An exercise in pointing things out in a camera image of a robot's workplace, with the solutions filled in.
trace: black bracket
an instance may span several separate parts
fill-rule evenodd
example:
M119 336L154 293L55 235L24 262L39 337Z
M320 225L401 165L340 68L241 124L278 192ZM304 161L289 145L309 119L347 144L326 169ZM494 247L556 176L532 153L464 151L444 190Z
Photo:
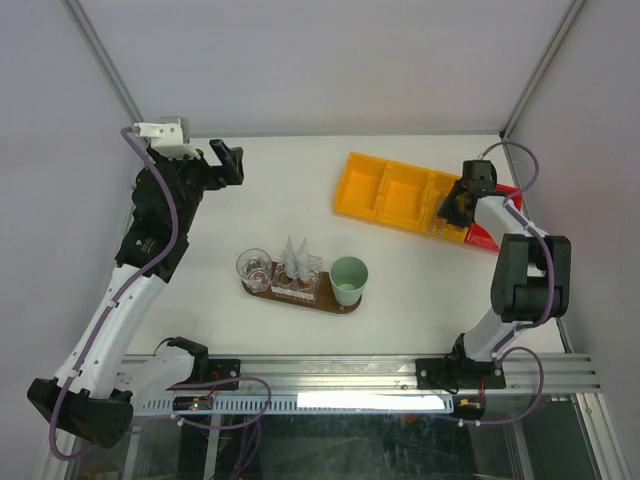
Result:
M51 422L60 390L56 378L36 378L27 392L29 401L48 422ZM89 392L84 389L79 393L67 392L56 426L90 443L111 448L131 424L133 406L130 399L131 392L118 390L106 399L89 398Z
M496 190L497 183L496 169L489 160L465 160L462 164L462 177L453 184L438 209L438 217L456 227L468 227L473 223L479 199L505 195Z
M418 358L416 360L418 390L445 390L458 393L459 389L479 390L484 380L485 390L502 390L507 387L502 368L491 367L483 372L454 375L445 357Z
M241 376L242 362L237 358L209 358L207 381L227 380ZM217 390L236 391L238 382L220 385Z

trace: glass panel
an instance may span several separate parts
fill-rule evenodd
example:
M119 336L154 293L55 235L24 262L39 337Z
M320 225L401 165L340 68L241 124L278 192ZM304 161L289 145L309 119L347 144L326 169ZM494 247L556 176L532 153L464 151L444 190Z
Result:
M488 397L486 418L504 418L530 397ZM231 425L244 415L191 416ZM244 460L252 428L245 434ZM544 398L516 425L464 426L430 415L265 415L241 477L273 480L597 479L571 399ZM243 430L210 433L168 418L136 418L135 432L110 450L94 449L67 479L229 479Z

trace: green cup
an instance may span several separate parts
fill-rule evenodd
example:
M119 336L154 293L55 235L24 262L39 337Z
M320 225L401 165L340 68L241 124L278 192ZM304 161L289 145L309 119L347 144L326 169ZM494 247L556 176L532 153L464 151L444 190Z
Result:
M350 307L360 299L369 279L369 270L359 258L342 257L331 267L329 278L338 303L343 307Z

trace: small glass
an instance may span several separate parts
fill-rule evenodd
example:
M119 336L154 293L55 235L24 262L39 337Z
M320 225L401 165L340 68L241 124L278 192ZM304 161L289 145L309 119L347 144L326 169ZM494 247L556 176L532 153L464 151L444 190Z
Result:
M264 250L252 248L238 257L236 269L245 285L256 292L264 292L271 285L273 264Z

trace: white tabletop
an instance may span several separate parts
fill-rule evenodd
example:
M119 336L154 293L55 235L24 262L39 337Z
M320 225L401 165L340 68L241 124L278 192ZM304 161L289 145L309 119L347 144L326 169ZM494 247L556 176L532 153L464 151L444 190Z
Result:
M129 353L147 354L181 335L212 354L415 354L448 352L490 307L497 254L333 213L349 152L460 174L493 135L234 138L244 148L245 182L206 192L190 247L145 317ZM192 140L217 163L208 140ZM490 159L499 183L513 185L504 153ZM354 312L333 316L249 296L236 258L261 248L277 260L287 237L307 238L328 270L339 257L362 258L369 282ZM554 322L518 344L562 352Z

